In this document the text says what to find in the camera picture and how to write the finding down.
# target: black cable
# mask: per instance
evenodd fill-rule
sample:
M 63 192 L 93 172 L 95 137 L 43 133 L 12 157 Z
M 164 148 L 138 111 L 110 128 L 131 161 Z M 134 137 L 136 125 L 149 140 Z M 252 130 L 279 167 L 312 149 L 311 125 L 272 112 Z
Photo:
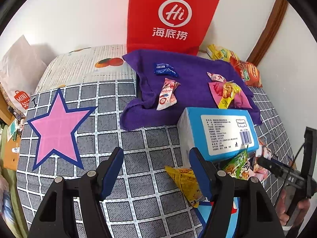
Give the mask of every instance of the black cable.
M 276 208 L 276 206 L 277 206 L 277 203 L 278 203 L 278 201 L 279 201 L 279 199 L 280 199 L 280 196 L 281 196 L 281 192 L 282 192 L 282 190 L 284 189 L 284 187 L 285 187 L 285 185 L 286 185 L 286 180 L 287 180 L 288 177 L 289 177 L 289 173 L 291 172 L 291 169 L 293 168 L 293 165 L 295 164 L 296 158 L 298 157 L 298 155 L 299 155 L 300 151 L 302 150 L 302 148 L 304 147 L 304 145 L 305 145 L 305 143 L 303 143 L 303 144 L 301 145 L 301 147 L 299 148 L 299 150 L 298 150 L 296 156 L 294 157 L 294 160 L 293 160 L 291 166 L 289 167 L 289 170 L 288 170 L 287 175 L 286 175 L 286 177 L 285 177 L 285 179 L 284 179 L 282 188 L 280 189 L 280 191 L 279 191 L 279 193 L 278 193 L 277 200 L 276 200 L 276 202 L 275 202 L 275 204 L 274 204 L 274 208 Z

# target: snack package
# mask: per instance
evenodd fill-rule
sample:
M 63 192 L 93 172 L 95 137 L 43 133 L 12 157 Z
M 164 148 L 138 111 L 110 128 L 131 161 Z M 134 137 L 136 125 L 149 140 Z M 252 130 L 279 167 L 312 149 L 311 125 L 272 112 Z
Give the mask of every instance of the snack package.
M 177 103 L 176 97 L 173 93 L 179 85 L 180 84 L 178 82 L 165 78 L 162 91 L 158 98 L 158 106 L 156 110 L 163 110 Z
M 253 63 L 230 58 L 230 64 L 240 75 L 247 86 L 262 87 L 260 72 Z
M 178 73 L 175 71 L 174 67 L 167 63 L 155 63 L 154 73 L 156 75 L 170 75 L 172 77 L 178 77 Z
M 165 166 L 165 170 L 193 207 L 198 207 L 199 201 L 206 199 L 200 191 L 193 170 L 189 168 L 174 169 L 169 166 Z
M 209 73 L 207 72 L 209 78 L 213 81 L 213 82 L 227 82 L 227 80 L 225 79 L 225 77 L 219 75 L 219 74 L 215 74 L 215 73 Z
M 227 109 L 232 100 L 235 108 L 252 108 L 243 90 L 235 83 L 211 82 L 209 89 L 220 109 Z
M 226 62 L 230 62 L 231 57 L 240 60 L 239 57 L 233 51 L 223 47 L 216 47 L 214 44 L 209 45 L 206 49 L 206 52 L 212 60 L 223 60 Z
M 268 177 L 268 170 L 257 163 L 257 159 L 262 156 L 271 160 L 272 152 L 264 142 L 259 140 L 259 148 L 255 151 L 255 157 L 253 158 L 253 173 L 260 181 L 265 180 Z
M 231 159 L 231 161 L 223 168 L 223 171 L 228 173 L 231 177 L 247 180 L 249 178 L 250 169 L 247 149 Z

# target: tissue box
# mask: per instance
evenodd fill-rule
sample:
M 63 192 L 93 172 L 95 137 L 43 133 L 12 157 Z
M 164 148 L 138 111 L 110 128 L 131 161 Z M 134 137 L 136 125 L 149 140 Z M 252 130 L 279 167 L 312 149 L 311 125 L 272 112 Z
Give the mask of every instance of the tissue box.
M 205 160 L 234 157 L 248 147 L 259 148 L 253 122 L 247 110 L 187 107 L 177 129 L 183 166 L 190 167 L 189 151 L 197 147 Z

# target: red paper bag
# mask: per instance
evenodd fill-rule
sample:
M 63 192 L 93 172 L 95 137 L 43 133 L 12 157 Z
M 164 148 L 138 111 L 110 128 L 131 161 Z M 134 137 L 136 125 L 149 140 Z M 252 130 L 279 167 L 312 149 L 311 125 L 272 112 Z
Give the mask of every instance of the red paper bag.
M 127 49 L 197 55 L 219 0 L 129 0 Z

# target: white plastic bag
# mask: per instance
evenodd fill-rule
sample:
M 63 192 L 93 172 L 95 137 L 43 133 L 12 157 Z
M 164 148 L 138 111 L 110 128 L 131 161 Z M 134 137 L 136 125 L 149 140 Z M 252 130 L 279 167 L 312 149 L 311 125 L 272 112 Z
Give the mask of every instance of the white plastic bag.
M 21 36 L 0 61 L 0 82 L 12 103 L 25 113 L 46 64 Z
M 2 207 L 3 207 L 3 193 L 5 191 L 9 191 L 9 184 L 6 181 L 6 179 L 4 179 L 4 177 L 2 175 L 0 175 L 0 214 L 3 213 L 2 212 L 2 210 L 3 210 L 2 209 Z

